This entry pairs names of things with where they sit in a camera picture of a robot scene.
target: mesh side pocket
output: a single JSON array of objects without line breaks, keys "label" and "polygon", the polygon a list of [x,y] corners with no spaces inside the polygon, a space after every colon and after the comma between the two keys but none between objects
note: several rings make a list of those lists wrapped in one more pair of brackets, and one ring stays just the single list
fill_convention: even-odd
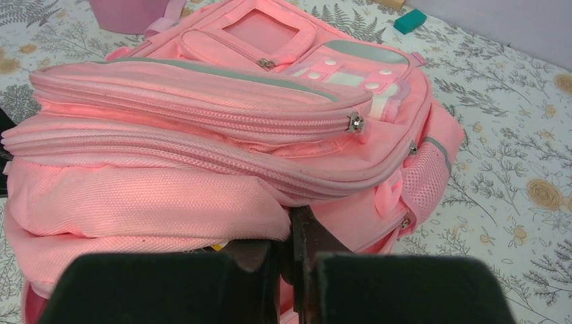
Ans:
[{"label": "mesh side pocket", "polygon": [[450,172],[442,151],[431,142],[424,142],[413,163],[403,170],[403,190],[416,204],[418,223],[422,223],[440,202]]}]

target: pink container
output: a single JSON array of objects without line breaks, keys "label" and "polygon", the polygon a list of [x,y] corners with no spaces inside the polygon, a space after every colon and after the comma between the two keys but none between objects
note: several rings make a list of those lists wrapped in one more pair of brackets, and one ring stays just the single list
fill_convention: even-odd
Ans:
[{"label": "pink container", "polygon": [[100,28],[143,34],[151,24],[158,25],[152,29],[161,32],[178,21],[185,0],[89,0],[89,3]]}]

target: black object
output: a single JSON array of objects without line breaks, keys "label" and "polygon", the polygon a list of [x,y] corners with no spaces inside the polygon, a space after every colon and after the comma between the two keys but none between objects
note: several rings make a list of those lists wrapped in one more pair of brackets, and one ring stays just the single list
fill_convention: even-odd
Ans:
[{"label": "black object", "polygon": [[232,241],[225,251],[81,256],[39,323],[277,323],[275,244]]},{"label": "black object", "polygon": [[313,276],[313,323],[515,323],[496,279],[473,259],[322,254]]},{"label": "black object", "polygon": [[[0,133],[16,126],[12,119],[6,115],[0,107]],[[8,190],[6,188],[7,176],[2,173],[6,163],[12,160],[12,155],[4,149],[4,145],[0,144],[0,197],[6,197]]]},{"label": "black object", "polygon": [[513,324],[493,275],[467,258],[352,254],[309,207],[286,243],[221,252],[92,254],[61,277],[40,324],[275,324],[279,269],[301,324]]}]

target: metal zipper slider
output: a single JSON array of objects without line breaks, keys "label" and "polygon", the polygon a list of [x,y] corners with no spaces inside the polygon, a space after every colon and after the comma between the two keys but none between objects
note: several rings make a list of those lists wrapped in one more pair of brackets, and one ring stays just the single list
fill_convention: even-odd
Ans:
[{"label": "metal zipper slider", "polygon": [[364,131],[364,126],[366,125],[366,120],[359,115],[358,112],[353,112],[349,114],[349,127],[348,127],[348,131],[351,133],[355,133],[355,132],[363,132]]},{"label": "metal zipper slider", "polygon": [[408,228],[409,225],[411,225],[411,220],[410,220],[409,218],[405,218],[405,219],[401,222],[401,229],[404,230],[404,229]]},{"label": "metal zipper slider", "polygon": [[417,152],[419,152],[417,145],[415,145],[415,142],[411,142],[411,146],[409,147],[409,155],[415,155]]},{"label": "metal zipper slider", "polygon": [[276,66],[276,63],[274,63],[274,61],[271,60],[267,60],[267,59],[259,59],[257,64],[265,69],[273,69]]}]

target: wall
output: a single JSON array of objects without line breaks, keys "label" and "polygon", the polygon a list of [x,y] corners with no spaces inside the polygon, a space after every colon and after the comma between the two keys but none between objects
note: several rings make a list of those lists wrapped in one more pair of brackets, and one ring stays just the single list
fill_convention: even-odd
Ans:
[{"label": "wall", "polygon": [[407,0],[406,4],[572,71],[572,0]]}]

